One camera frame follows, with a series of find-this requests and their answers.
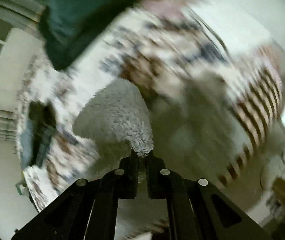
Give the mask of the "folded blue jeans stack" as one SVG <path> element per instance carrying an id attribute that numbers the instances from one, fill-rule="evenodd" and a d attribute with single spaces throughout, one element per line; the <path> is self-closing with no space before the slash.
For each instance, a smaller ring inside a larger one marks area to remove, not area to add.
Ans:
<path id="1" fill-rule="evenodd" d="M 28 119 L 26 128 L 20 135 L 19 156 L 21 160 L 21 168 L 24 170 L 28 166 L 34 164 L 34 128 L 35 122 Z"/>

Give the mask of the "floral bed blanket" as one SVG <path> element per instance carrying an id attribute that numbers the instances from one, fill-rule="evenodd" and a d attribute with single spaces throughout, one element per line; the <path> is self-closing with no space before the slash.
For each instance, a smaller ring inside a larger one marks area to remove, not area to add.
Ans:
<path id="1" fill-rule="evenodd" d="M 256 156 L 283 108 L 285 51 L 261 24 L 228 5 L 144 0 L 122 12 L 65 70 L 53 68 L 45 47 L 32 59 L 18 93 L 18 155 L 32 101 L 51 102 L 57 123 L 43 166 L 23 170 L 36 209 L 43 210 L 82 176 L 102 177 L 122 158 L 91 178 L 88 171 L 99 159 L 97 146 L 73 132 L 74 120 L 100 89 L 121 78 L 168 95 L 177 81 L 200 79 L 207 72 L 226 83 L 228 109 L 249 136 L 251 148 L 237 161 L 236 172 L 228 169 L 223 181 L 213 184 L 241 207 L 251 205 L 259 192 Z"/>

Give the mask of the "dark green folded blanket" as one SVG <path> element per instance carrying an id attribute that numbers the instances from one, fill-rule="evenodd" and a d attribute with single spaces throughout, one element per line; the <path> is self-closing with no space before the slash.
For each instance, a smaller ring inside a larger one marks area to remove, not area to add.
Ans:
<path id="1" fill-rule="evenodd" d="M 137 1 L 46 0 L 38 29 L 53 68 L 68 68 L 120 13 Z"/>

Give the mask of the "grey fleece pants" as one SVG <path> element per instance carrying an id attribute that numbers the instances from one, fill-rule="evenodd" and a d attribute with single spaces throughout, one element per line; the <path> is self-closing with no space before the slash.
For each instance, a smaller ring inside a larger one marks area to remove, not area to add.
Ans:
<path id="1" fill-rule="evenodd" d="M 125 79 L 100 89 L 83 107 L 73 132 L 92 139 L 99 154 L 91 178 L 114 167 L 129 147 L 163 159 L 183 178 L 223 181 L 250 153 L 249 136 L 231 114 L 226 83 L 213 73 L 182 83 L 168 95 L 150 93 Z"/>

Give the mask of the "right green curtain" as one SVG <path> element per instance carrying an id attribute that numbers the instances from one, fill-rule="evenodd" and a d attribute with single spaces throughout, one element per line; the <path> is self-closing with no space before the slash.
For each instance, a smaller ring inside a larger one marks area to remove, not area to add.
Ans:
<path id="1" fill-rule="evenodd" d="M 0 19 L 29 33 L 38 32 L 46 0 L 0 0 Z"/>

